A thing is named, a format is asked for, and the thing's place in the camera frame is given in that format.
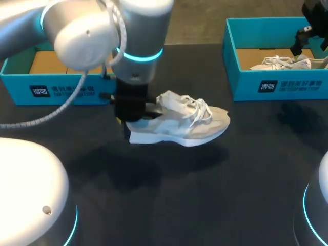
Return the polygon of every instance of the black table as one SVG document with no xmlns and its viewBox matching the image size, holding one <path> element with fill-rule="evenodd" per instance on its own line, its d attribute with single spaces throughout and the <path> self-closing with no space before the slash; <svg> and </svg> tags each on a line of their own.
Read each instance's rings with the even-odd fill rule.
<svg viewBox="0 0 328 246">
<path fill-rule="evenodd" d="M 130 145 L 111 106 L 71 107 L 1 137 L 39 143 L 62 160 L 83 246 L 295 245 L 294 208 L 328 150 L 328 101 L 233 102 L 225 73 L 221 45 L 166 46 L 151 84 L 230 112 L 228 130 L 204 146 Z M 16 107 L 0 87 L 3 123 L 54 109 Z"/>
</svg>

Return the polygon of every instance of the white sneaker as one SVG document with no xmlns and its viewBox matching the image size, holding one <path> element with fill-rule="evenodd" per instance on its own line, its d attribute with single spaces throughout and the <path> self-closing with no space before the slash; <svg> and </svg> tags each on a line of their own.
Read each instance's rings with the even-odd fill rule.
<svg viewBox="0 0 328 246">
<path fill-rule="evenodd" d="M 203 99 L 194 100 L 167 91 L 157 98 L 163 115 L 126 123 L 133 144 L 173 141 L 186 147 L 203 145 L 219 137 L 230 124 L 226 110 L 209 107 Z"/>
<path fill-rule="evenodd" d="M 261 65 L 253 66 L 249 70 L 285 70 L 285 69 L 311 69 L 310 59 L 301 59 L 294 62 L 289 57 L 266 57 Z"/>
<path fill-rule="evenodd" d="M 286 69 L 328 69 L 328 57 L 325 59 L 312 59 L 300 55 L 295 61 L 289 57 L 266 57 L 261 65 L 250 70 L 286 70 Z"/>
</svg>

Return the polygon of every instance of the shoe sole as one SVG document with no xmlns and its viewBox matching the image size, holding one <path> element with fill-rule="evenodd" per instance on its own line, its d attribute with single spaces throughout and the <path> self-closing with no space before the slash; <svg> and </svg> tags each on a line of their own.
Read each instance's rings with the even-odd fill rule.
<svg viewBox="0 0 328 246">
<path fill-rule="evenodd" d="M 224 130 L 216 133 L 215 135 L 212 135 L 207 138 L 203 139 L 185 139 L 185 138 L 179 138 L 175 136 L 169 136 L 169 135 L 163 135 L 163 134 L 153 134 L 153 133 L 140 133 L 140 132 L 130 132 L 129 142 L 131 144 L 141 144 L 141 145 L 149 145 L 149 144 L 155 144 L 158 142 L 176 142 L 177 144 L 180 144 L 185 147 L 194 147 L 206 144 L 216 138 L 218 138 L 220 135 L 222 135 L 227 128 Z"/>
</svg>

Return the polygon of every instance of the shoe box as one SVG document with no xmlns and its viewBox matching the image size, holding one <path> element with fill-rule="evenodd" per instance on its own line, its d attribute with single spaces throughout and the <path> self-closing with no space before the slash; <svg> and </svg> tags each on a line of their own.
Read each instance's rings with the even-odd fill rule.
<svg viewBox="0 0 328 246">
<path fill-rule="evenodd" d="M 101 66 L 90 70 L 75 105 L 105 105 L 100 93 L 113 93 L 115 81 L 100 76 Z M 65 67 L 49 43 L 5 60 L 0 78 L 19 106 L 62 105 L 81 79 L 81 71 Z"/>
<path fill-rule="evenodd" d="M 303 17 L 227 19 L 222 54 L 235 101 L 327 99 L 328 69 L 250 71 L 265 57 L 293 58 L 289 48 L 297 30 L 309 26 Z M 323 40 L 309 40 L 303 54 L 323 59 Z"/>
</svg>

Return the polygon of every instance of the shoelace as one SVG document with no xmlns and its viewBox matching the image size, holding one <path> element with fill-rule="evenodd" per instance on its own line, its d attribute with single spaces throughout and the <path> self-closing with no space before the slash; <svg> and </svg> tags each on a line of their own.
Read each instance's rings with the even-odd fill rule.
<svg viewBox="0 0 328 246">
<path fill-rule="evenodd" d="M 293 60 L 290 59 L 289 57 L 279 57 L 278 55 L 273 56 L 273 57 L 266 57 L 263 62 L 262 65 L 272 65 L 272 68 L 274 67 L 278 67 L 278 68 L 282 68 L 282 67 L 288 67 L 288 68 L 292 68 L 293 65 L 291 64 Z"/>
<path fill-rule="evenodd" d="M 210 110 L 210 107 L 207 105 L 207 103 L 203 99 L 195 100 L 187 95 L 181 96 L 181 99 L 188 100 L 186 105 L 192 106 L 195 108 L 195 110 L 192 114 L 183 117 L 183 119 L 188 119 L 188 118 L 195 116 L 195 119 L 191 123 L 190 127 L 192 127 L 195 123 L 197 123 L 199 121 L 208 121 L 208 120 L 212 119 L 213 113 Z M 204 118 L 206 112 L 209 114 L 209 117 Z"/>
</svg>

